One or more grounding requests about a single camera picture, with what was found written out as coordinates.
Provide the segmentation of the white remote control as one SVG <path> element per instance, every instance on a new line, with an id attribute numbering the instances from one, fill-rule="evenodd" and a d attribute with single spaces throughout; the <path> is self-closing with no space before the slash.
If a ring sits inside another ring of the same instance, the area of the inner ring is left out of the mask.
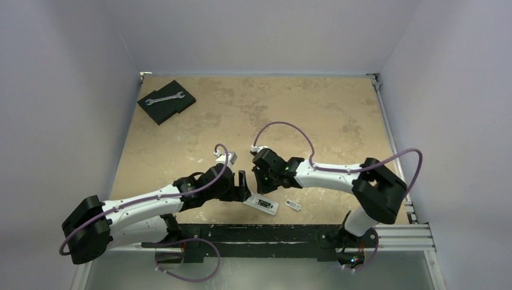
<path id="1" fill-rule="evenodd" d="M 242 202 L 247 206 L 250 206 L 254 209 L 260 210 L 266 214 L 270 214 L 272 216 L 276 215 L 277 210 L 279 208 L 279 204 L 275 201 L 272 201 L 268 198 L 265 198 L 259 194 L 251 194 L 247 200 Z"/>

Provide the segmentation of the green AAA battery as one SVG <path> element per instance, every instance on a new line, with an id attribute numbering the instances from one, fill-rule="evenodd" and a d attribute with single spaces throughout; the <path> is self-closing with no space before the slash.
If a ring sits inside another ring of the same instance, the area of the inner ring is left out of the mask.
<path id="1" fill-rule="evenodd" d="M 258 205 L 261 206 L 261 207 L 264 207 L 264 208 L 268 208 L 268 209 L 272 208 L 272 204 L 271 203 L 268 203 L 268 202 L 262 201 L 262 200 L 258 201 Z"/>

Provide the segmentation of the white battery cover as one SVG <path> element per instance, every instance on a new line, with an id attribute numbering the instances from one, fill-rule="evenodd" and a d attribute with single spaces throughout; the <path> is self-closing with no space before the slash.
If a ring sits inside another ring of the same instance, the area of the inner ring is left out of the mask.
<path id="1" fill-rule="evenodd" d="M 285 205 L 295 211 L 301 211 L 301 209 L 302 209 L 302 206 L 300 204 L 298 204 L 294 201 L 291 201 L 290 199 L 286 200 Z"/>

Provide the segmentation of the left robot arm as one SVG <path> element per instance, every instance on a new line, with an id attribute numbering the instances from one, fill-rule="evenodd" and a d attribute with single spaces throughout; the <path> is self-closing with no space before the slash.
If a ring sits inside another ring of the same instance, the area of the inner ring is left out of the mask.
<path id="1" fill-rule="evenodd" d="M 245 202 L 250 197 L 245 171 L 233 173 L 220 163 L 134 198 L 101 201 L 96 195 L 89 196 L 63 222 L 68 251 L 60 249 L 59 253 L 80 265 L 132 243 L 173 247 L 180 239 L 173 214 L 199 208 L 213 199 Z"/>

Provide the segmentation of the silver open-end wrench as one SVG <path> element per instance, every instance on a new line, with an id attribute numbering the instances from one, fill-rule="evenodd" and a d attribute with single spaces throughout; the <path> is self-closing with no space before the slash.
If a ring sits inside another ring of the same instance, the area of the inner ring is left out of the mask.
<path id="1" fill-rule="evenodd" d="M 185 97 L 185 94 L 183 92 L 178 92 L 175 95 L 169 95 L 166 97 L 160 97 L 160 98 L 156 98 L 156 99 L 149 98 L 149 99 L 145 100 L 145 103 L 147 106 L 151 106 L 155 103 L 164 102 L 164 101 L 173 100 L 173 99 L 182 99 L 184 97 Z"/>

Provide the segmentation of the black foam pad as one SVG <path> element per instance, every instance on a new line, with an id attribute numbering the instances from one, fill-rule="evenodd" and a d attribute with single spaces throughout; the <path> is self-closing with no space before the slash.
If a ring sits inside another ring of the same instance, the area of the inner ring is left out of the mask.
<path id="1" fill-rule="evenodd" d="M 145 100 L 152 98 L 166 97 L 169 95 L 175 95 L 178 92 L 183 92 L 185 97 L 182 99 L 173 99 L 155 103 L 151 106 L 147 106 Z M 145 97 L 138 101 L 140 108 L 157 124 L 161 125 L 167 121 L 170 117 L 175 114 L 180 114 L 193 104 L 195 104 L 196 98 L 193 97 L 181 84 L 176 80 L 165 85 L 159 90 L 154 90 L 147 94 Z"/>

